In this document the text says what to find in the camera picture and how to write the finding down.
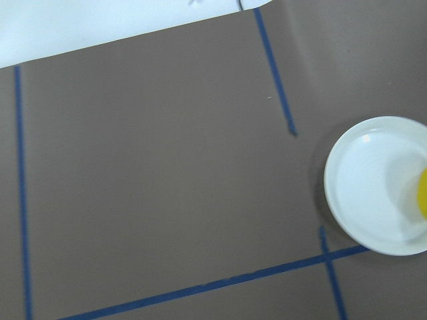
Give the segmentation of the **brown paper table mat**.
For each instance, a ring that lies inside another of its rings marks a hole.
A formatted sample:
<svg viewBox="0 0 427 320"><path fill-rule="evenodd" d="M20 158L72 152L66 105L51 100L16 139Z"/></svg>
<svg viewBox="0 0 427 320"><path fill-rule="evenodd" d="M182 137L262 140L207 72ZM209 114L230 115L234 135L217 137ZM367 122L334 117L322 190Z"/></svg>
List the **brown paper table mat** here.
<svg viewBox="0 0 427 320"><path fill-rule="evenodd" d="M426 255L323 192L349 127L426 122L425 1L272 1L1 70L1 318L425 319Z"/></svg>

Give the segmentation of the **white round plate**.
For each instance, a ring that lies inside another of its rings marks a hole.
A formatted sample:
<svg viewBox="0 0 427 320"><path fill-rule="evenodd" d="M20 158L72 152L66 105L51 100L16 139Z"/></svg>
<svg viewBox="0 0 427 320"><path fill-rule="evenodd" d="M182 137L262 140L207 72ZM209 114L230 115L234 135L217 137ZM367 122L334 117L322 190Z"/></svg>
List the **white round plate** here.
<svg viewBox="0 0 427 320"><path fill-rule="evenodd" d="M338 225L377 253L426 251L426 218L417 188L426 168L426 126L382 116L348 129L324 167L324 193Z"/></svg>

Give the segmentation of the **yellow lemon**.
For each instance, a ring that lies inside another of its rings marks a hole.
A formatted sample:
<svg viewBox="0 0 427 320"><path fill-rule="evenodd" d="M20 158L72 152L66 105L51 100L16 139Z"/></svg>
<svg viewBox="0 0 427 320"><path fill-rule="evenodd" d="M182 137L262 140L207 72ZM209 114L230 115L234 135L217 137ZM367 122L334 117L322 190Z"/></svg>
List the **yellow lemon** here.
<svg viewBox="0 0 427 320"><path fill-rule="evenodd" d="M421 172L418 186L417 186L417 195L416 200L418 204L418 208L422 214L422 216L427 218L427 169L424 169Z"/></svg>

